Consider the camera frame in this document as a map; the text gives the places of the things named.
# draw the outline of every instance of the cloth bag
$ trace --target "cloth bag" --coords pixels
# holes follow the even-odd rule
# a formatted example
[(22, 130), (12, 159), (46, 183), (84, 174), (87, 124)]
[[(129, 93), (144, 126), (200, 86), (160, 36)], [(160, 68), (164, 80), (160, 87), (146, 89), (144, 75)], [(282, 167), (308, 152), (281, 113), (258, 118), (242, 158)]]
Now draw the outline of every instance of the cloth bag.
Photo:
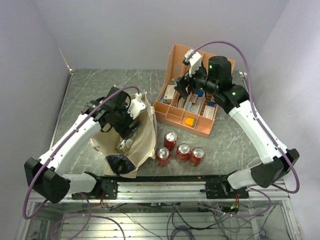
[[(156, 158), (157, 147), (157, 120), (155, 109), (150, 105), (147, 94), (144, 93), (141, 99), (145, 102), (146, 111), (139, 114), (137, 117), (142, 125), (136, 131), (136, 139), (134, 140), (131, 148), (126, 154), (119, 154), (115, 150), (115, 146), (119, 141), (119, 134), (112, 128), (109, 132), (99, 132), (91, 138), (91, 145), (97, 151), (104, 154), (106, 165), (104, 174), (108, 176), (117, 175), (114, 172), (114, 165), (121, 162), (126, 173), (118, 174), (121, 177), (134, 179), (137, 177), (137, 171), (141, 164), (147, 158)], [(103, 131), (108, 130), (110, 127), (107, 124)]]

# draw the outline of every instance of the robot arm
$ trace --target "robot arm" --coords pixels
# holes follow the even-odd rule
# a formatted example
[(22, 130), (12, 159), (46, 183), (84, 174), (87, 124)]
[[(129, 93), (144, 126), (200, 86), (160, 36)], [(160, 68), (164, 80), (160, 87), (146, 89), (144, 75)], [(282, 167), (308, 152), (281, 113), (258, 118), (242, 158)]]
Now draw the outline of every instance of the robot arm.
[[(107, 97), (118, 90), (112, 87)], [(88, 102), (72, 127), (49, 151), (41, 155), (38, 160), (30, 157), (25, 162), (24, 169), (28, 185), (31, 184), (38, 170), (50, 159), (51, 161), (35, 182), (33, 190), (52, 203), (58, 203), (67, 194), (80, 192), (98, 194), (101, 190), (101, 179), (98, 176), (90, 172), (65, 174), (65, 171), (70, 165), (70, 159), (76, 155), (81, 146), (102, 131), (107, 124), (110, 124), (123, 139), (130, 137), (141, 126), (141, 122), (135, 119), (146, 109), (146, 104), (141, 100), (142, 95), (136, 93), (135, 99), (131, 100), (129, 105), (126, 104), (127, 96), (127, 93), (121, 92), (111, 98), (81, 127), (78, 127), (105, 98)]]
[[(198, 52), (186, 62), (192, 52), (193, 49), (184, 56), (183, 63), (190, 65), (190, 68), (184, 76), (176, 80), (175, 90), (185, 99), (191, 92), (196, 93), (198, 90), (213, 94), (215, 102), (244, 130), (262, 162), (251, 168), (231, 173), (227, 177), (227, 183), (233, 189), (253, 185), (259, 185), (263, 188), (269, 187), (289, 172), (289, 165), (278, 148), (285, 150), (286, 156), (293, 165), (298, 160), (299, 153), (295, 148), (287, 149), (287, 146), (276, 138), (255, 108), (257, 117), (254, 116), (246, 89), (232, 83), (231, 63), (226, 57), (211, 57), (206, 71), (202, 57)], [(274, 146), (257, 119), (262, 121), (270, 134), (277, 140), (277, 147)]]

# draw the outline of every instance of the black cable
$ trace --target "black cable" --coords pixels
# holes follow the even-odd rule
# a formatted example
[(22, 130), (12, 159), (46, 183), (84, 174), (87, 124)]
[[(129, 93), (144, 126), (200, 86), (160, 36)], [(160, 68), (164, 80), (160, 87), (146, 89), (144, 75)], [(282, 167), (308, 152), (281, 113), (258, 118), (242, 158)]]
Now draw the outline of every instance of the black cable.
[(115, 209), (118, 209), (118, 208), (120, 208), (120, 207), (122, 207), (123, 205), (126, 205), (127, 203), (123, 203), (123, 204), (121, 204), (120, 206), (117, 206), (117, 207), (115, 207), (114, 208), (114, 206), (110, 206), (110, 207), (108, 207), (108, 209), (110, 210), (110, 211), (112, 211), (112, 210), (115, 210)]
[[(167, 239), (168, 240), (173, 240), (174, 239), (174, 237), (175, 237), (175, 235), (177, 234), (177, 233), (179, 233), (179, 232), (184, 232), (187, 236), (188, 236), (188, 238), (189, 238), (189, 240), (195, 240), (196, 238), (195, 238), (195, 236), (193, 235), (193, 233), (192, 233), (192, 229), (195, 229), (195, 230), (204, 230), (204, 229), (206, 229), (206, 228), (208, 228), (208, 229), (212, 229), (212, 228), (210, 228), (210, 226), (208, 226), (208, 227), (205, 227), (204, 229), (202, 229), (202, 228), (199, 228), (199, 227), (192, 227), (192, 226), (190, 226), (184, 219), (183, 219), (183, 217), (179, 214), (179, 212), (178, 212), (178, 210), (176, 209), (176, 207), (177, 207), (177, 204), (175, 205), (175, 207), (173, 207), (173, 212), (172, 212), (172, 214), (170, 215), (170, 217), (169, 217), (169, 219), (168, 219), (168, 221), (167, 221), (167, 224), (166, 224), (166, 236), (167, 236)], [(174, 213), (175, 212), (177, 212), (178, 214), (179, 214), (179, 216), (180, 216), (180, 218), (183, 220), (183, 222), (185, 223), (185, 224), (187, 224), (188, 226), (185, 226), (185, 225), (180, 225), (180, 226), (175, 226), (175, 224), (174, 224), (174, 221), (173, 221), (173, 218), (174, 218)], [(170, 218), (171, 218), (171, 221), (172, 221), (172, 225), (174, 226), (174, 230), (172, 231), (172, 233), (171, 233), (171, 235), (170, 235), (170, 238), (169, 238), (169, 235), (168, 235), (168, 228), (169, 228), (169, 222), (170, 222)]]
[(276, 206), (277, 206), (277, 205), (275, 205), (275, 206), (271, 209), (271, 211), (269, 212), (269, 214), (266, 216), (266, 218), (265, 218), (265, 220), (264, 220), (264, 222), (263, 222), (263, 225), (262, 225), (262, 227), (260, 228), (260, 231), (254, 233), (253, 235), (251, 235), (250, 237), (248, 237), (246, 240), (249, 240), (250, 238), (252, 238), (252, 237), (253, 237), (254, 235), (256, 235), (256, 234), (259, 234), (259, 236), (258, 236), (257, 239), (260, 238), (260, 233), (261, 233), (262, 229), (264, 228), (264, 226), (265, 226), (265, 224), (266, 224), (266, 222), (267, 222), (270, 214), (274, 211), (274, 209), (276, 208)]
[(215, 225), (217, 225), (217, 223), (213, 223), (213, 224), (211, 224), (211, 225), (209, 225), (209, 226), (207, 226), (207, 227), (193, 227), (193, 226), (191, 226), (190, 224), (188, 224), (185, 220), (184, 220), (184, 218), (181, 216), (181, 214), (177, 211), (177, 209), (176, 208), (174, 208), (174, 211), (173, 211), (173, 214), (172, 214), (172, 225), (176, 228), (176, 226), (175, 226), (175, 224), (174, 224), (174, 215), (175, 215), (175, 213), (177, 213), (179, 216), (180, 216), (180, 218), (181, 218), (181, 220), (184, 222), (184, 224), (186, 224), (191, 230), (198, 230), (198, 231), (202, 231), (202, 230), (207, 230), (207, 229), (213, 229), (213, 228), (211, 228), (212, 226), (215, 226)]
[(120, 213), (122, 213), (122, 214), (124, 214), (124, 215), (126, 215), (132, 222), (134, 222), (135, 224), (138, 224), (140, 227), (142, 227), (144, 230), (146, 230), (147, 232), (149, 232), (149, 233), (151, 233), (151, 234), (153, 234), (153, 235), (155, 235), (155, 236), (157, 236), (158, 238), (160, 238), (161, 240), (163, 240), (159, 235), (157, 235), (157, 234), (155, 234), (154, 232), (152, 232), (152, 231), (150, 231), (150, 230), (148, 230), (148, 229), (146, 229), (144, 226), (142, 226), (139, 222), (137, 222), (137, 221), (134, 221), (128, 214), (126, 214), (125, 212), (123, 212), (123, 211), (120, 211), (120, 210), (115, 210), (115, 211), (117, 211), (117, 212), (120, 212)]

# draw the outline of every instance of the soda can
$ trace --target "soda can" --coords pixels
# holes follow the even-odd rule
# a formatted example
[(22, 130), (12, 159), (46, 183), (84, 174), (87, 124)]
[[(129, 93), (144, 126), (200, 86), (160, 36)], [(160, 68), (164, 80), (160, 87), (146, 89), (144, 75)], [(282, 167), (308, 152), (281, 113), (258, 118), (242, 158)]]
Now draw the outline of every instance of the soda can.
[(169, 164), (170, 151), (165, 147), (160, 147), (156, 152), (156, 160), (159, 167), (165, 167)]
[(174, 131), (168, 132), (164, 135), (164, 147), (167, 148), (170, 152), (175, 148), (178, 141), (178, 134)]
[(186, 143), (181, 143), (180, 145), (178, 145), (178, 147), (176, 148), (176, 152), (175, 152), (175, 159), (179, 162), (179, 163), (185, 163), (186, 161), (188, 161), (188, 158), (190, 156), (191, 153), (191, 148), (188, 144)]
[(190, 157), (189, 157), (189, 163), (197, 167), (201, 163), (201, 161), (205, 158), (206, 153), (205, 150), (203, 150), (201, 147), (195, 147), (192, 149)]

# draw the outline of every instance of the gray tabletop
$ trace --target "gray tabletop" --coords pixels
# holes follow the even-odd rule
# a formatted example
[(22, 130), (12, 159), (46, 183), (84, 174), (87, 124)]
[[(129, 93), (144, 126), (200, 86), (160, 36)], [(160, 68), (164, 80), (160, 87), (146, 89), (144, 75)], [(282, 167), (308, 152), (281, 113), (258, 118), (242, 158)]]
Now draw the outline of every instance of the gray tabletop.
[[(57, 131), (54, 137), (56, 143), (73, 125), (85, 103), (106, 96), (113, 85), (137, 86), (142, 92), (147, 92), (151, 105), (154, 104), (165, 78), (165, 70), (125, 70), (125, 69), (76, 69), (74, 70)], [(242, 84), (234, 77), (233, 82)], [(171, 157), (167, 167), (158, 167), (156, 160), (149, 158), (139, 167), (138, 176), (187, 176), (187, 175), (217, 175), (228, 174), (235, 170), (251, 167), (260, 162), (258, 153), (240, 126), (229, 115), (219, 108), (215, 122), (208, 138), (188, 131), (158, 122), (157, 146), (161, 147), (164, 134), (175, 131), (179, 143), (186, 142), (191, 147), (201, 147), (206, 157), (202, 163), (193, 167), (186, 163), (178, 163)], [(81, 147), (74, 161), (65, 173), (81, 174), (90, 171), (103, 175), (105, 169), (104, 156), (95, 151), (90, 142)]]

